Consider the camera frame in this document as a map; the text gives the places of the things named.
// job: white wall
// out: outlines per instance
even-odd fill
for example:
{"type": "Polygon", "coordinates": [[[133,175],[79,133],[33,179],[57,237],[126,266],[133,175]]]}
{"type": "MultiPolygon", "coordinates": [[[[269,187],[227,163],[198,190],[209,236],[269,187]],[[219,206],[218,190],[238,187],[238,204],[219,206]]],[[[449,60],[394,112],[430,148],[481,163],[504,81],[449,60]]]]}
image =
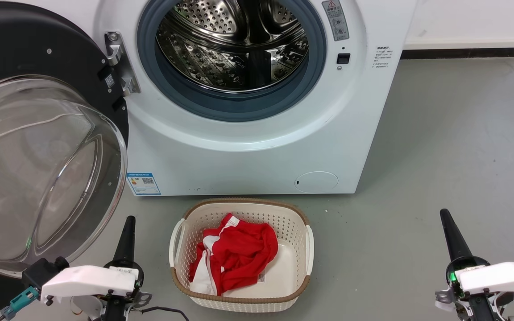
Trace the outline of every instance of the white wall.
{"type": "Polygon", "coordinates": [[[514,47],[514,0],[420,0],[404,49],[514,47]]]}

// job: laundry basket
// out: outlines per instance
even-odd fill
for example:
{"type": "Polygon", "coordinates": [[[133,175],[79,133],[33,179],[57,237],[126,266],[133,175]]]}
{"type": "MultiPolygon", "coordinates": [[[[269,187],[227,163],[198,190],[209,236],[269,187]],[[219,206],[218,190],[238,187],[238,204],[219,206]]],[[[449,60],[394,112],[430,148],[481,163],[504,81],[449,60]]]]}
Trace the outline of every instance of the laundry basket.
{"type": "Polygon", "coordinates": [[[170,268],[179,290],[199,305],[236,312],[278,312],[290,308],[307,287],[314,248],[307,217],[292,205],[261,199],[211,199],[192,207],[176,224],[170,241],[170,268]],[[218,227],[227,213],[249,223],[268,223],[277,234],[277,256],[257,284],[222,296],[190,291],[190,264],[196,260],[202,233],[218,227]]]}

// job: warning label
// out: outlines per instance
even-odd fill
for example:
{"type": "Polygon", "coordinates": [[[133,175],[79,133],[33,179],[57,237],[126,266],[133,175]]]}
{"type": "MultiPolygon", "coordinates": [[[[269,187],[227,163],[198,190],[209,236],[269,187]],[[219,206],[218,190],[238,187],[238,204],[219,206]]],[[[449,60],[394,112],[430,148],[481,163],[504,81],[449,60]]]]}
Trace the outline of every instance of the warning label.
{"type": "Polygon", "coordinates": [[[346,25],[346,19],[344,18],[344,12],[340,6],[340,1],[325,1],[323,2],[323,8],[327,13],[334,41],[349,39],[348,26],[346,25]]]}
{"type": "Polygon", "coordinates": [[[376,48],[372,68],[387,68],[392,60],[394,51],[387,45],[382,45],[376,48]]]}
{"type": "Polygon", "coordinates": [[[161,195],[152,173],[127,173],[126,181],[136,196],[161,195]]]}

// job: basket handle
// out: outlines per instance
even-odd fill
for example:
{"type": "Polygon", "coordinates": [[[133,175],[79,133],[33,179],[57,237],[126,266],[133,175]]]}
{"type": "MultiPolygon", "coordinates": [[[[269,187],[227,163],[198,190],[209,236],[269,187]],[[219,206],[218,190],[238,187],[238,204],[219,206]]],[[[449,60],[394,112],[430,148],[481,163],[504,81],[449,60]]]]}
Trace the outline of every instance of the basket handle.
{"type": "Polygon", "coordinates": [[[315,238],[312,236],[311,227],[307,225],[306,228],[307,233],[305,234],[305,238],[307,243],[307,276],[310,276],[312,272],[312,264],[315,260],[315,238]]]}
{"type": "MultiPolygon", "coordinates": [[[[185,219],[180,219],[180,221],[176,224],[176,226],[174,227],[174,231],[172,232],[172,237],[170,239],[170,268],[173,268],[174,267],[174,260],[176,258],[175,256],[175,248],[176,248],[176,237],[178,236],[178,232],[182,229],[182,226],[184,224],[184,221],[185,219]]],[[[180,233],[180,240],[178,241],[178,244],[182,244],[182,239],[183,239],[184,235],[183,233],[180,233]]]]}

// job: concrete floor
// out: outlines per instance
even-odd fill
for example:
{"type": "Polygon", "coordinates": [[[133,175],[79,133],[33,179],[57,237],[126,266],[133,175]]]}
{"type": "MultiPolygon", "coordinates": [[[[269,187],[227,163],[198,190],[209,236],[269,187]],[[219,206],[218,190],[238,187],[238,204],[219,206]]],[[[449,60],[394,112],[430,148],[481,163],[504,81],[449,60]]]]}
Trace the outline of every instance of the concrete floor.
{"type": "MultiPolygon", "coordinates": [[[[358,192],[269,198],[304,209],[316,236],[311,284],[283,313],[206,309],[176,289],[171,230],[200,198],[138,199],[126,189],[106,231],[75,263],[108,262],[131,214],[151,305],[182,309],[192,321],[457,320],[434,307],[449,263],[439,210],[451,210],[474,254],[514,260],[514,58],[402,61],[358,192]]],[[[83,320],[68,304],[32,305],[16,318],[46,319],[83,320]]],[[[162,311],[131,319],[182,320],[162,311]]]]}

